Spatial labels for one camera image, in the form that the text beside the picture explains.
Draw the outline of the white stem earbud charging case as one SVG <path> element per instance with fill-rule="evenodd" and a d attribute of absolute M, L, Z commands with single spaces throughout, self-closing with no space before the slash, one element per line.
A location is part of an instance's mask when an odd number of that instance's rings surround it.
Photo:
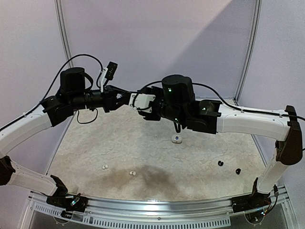
<path fill-rule="evenodd" d="M 180 136 L 180 135 L 173 135 L 172 136 L 172 142 L 174 144 L 181 144 L 182 141 L 183 141 L 183 137 L 182 136 Z"/>

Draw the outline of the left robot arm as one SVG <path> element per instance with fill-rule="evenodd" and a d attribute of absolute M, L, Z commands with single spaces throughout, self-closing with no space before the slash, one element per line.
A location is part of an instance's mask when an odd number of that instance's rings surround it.
<path fill-rule="evenodd" d="M 24 187 L 41 192 L 67 207 L 71 197 L 64 183 L 56 176 L 45 176 L 12 161 L 8 153 L 37 133 L 55 127 L 82 109 L 102 107 L 105 112 L 128 105 L 131 92 L 115 86 L 101 85 L 93 90 L 85 86 L 92 78 L 84 68 L 73 67 L 60 73 L 58 92 L 43 99 L 27 112 L 0 130 L 0 184 Z"/>

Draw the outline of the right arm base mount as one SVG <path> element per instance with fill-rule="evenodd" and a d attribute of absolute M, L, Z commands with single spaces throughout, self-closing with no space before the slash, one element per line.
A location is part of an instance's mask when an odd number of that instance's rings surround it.
<path fill-rule="evenodd" d="M 231 198 L 233 212 L 243 212 L 269 206 L 272 203 L 270 194 L 251 193 Z"/>

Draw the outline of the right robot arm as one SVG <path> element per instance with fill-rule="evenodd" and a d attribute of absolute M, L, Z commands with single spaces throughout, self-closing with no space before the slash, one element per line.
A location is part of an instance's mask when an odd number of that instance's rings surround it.
<path fill-rule="evenodd" d="M 149 118 L 171 120 L 182 129 L 209 134 L 243 133 L 276 140 L 271 162 L 254 184 L 254 192 L 246 198 L 250 208 L 264 202 L 265 194 L 286 169 L 301 161 L 303 136 L 294 107 L 272 111 L 234 106 L 223 98 L 197 101 L 193 90 L 196 84 L 190 77 L 174 74 L 160 82 L 161 88 L 149 83 L 140 89 L 130 100 L 131 106 Z"/>

